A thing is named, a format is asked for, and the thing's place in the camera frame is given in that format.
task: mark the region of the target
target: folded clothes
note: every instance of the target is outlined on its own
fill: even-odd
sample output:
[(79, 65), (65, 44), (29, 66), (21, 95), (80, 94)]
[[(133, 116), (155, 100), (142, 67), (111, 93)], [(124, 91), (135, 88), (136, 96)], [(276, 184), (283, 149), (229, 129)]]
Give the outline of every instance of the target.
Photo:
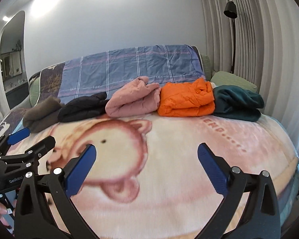
[(60, 101), (58, 98), (49, 96), (43, 102), (27, 110), (23, 117), (23, 126), (29, 128), (31, 133), (39, 133), (58, 123), (57, 116), (64, 105)]
[(228, 119), (257, 121), (265, 104), (258, 93), (235, 85), (221, 85), (214, 89), (215, 111), (213, 115)]
[(72, 122), (97, 117), (105, 114), (106, 92), (82, 96), (68, 102), (58, 115), (59, 122)]
[(193, 83), (167, 83), (161, 90), (158, 114), (167, 117), (197, 117), (214, 112), (210, 82), (203, 78)]
[(147, 76), (137, 77), (116, 91), (105, 107), (108, 116), (130, 117), (154, 112), (159, 106), (159, 83), (147, 84)]

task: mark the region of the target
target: pink blanket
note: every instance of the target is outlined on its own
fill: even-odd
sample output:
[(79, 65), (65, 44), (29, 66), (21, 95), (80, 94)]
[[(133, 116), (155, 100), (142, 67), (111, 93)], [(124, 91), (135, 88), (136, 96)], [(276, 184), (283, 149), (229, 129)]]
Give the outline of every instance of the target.
[[(246, 173), (267, 170), (278, 195), (299, 162), (286, 132), (266, 115), (249, 122), (212, 115), (168, 118), (156, 112), (58, 123), (11, 146), (9, 155), (48, 135), (56, 144), (40, 160), (39, 174), (64, 167), (87, 144), (95, 146), (96, 161), (71, 200), (101, 239), (196, 238), (223, 199), (198, 161), (200, 143)], [(67, 231), (51, 195), (46, 197), (59, 228)], [(245, 193), (227, 232), (237, 226), (247, 199)]]
[(113, 118), (154, 112), (159, 107), (159, 83), (147, 84), (147, 76), (137, 77), (116, 91), (105, 107)]

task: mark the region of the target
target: blue gripper pad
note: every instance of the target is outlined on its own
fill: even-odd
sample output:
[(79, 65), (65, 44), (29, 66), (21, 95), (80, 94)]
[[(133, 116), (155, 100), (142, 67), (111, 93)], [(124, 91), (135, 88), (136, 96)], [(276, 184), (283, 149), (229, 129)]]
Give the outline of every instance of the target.
[(65, 194), (68, 198), (76, 195), (79, 192), (95, 160), (96, 149), (93, 145), (89, 145), (89, 147), (83, 151), (80, 157), (73, 158), (68, 162), (68, 164), (70, 164), (71, 161), (76, 161), (74, 167), (64, 182)]
[(8, 143), (8, 145), (13, 146), (16, 143), (18, 143), (21, 140), (28, 137), (29, 135), (30, 135), (30, 129), (28, 129), (28, 128), (21, 129), (20, 131), (10, 135), (8, 140), (7, 140), (7, 143)]
[(214, 186), (215, 191), (224, 197), (228, 193), (228, 177), (220, 169), (213, 156), (210, 154), (204, 144), (200, 144), (197, 150), (198, 160), (204, 168), (209, 180)]

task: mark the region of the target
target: pillow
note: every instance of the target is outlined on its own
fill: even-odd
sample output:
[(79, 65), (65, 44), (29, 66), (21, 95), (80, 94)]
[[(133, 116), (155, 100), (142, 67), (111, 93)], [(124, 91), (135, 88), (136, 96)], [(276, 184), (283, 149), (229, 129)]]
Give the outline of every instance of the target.
[(215, 83), (217, 86), (236, 85), (242, 89), (258, 93), (256, 85), (229, 72), (219, 71), (215, 73), (211, 79), (211, 82)]
[(34, 107), (37, 104), (37, 99), (39, 99), (40, 95), (40, 77), (35, 80), (31, 80), (29, 87), (29, 96), (31, 106)]
[(202, 59), (202, 65), (203, 65), (206, 81), (210, 81), (212, 71), (211, 71), (209, 57), (205, 55), (201, 55), (201, 59)]

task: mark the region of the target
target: blue striped cloth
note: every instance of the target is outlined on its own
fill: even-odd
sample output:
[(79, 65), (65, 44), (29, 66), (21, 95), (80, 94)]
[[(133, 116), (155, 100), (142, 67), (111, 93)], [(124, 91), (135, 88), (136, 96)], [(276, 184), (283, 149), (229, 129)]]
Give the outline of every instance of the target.
[(192, 82), (204, 76), (198, 55), (188, 45), (160, 45), (106, 51), (65, 62), (58, 98), (107, 92), (107, 98), (139, 76), (149, 83)]

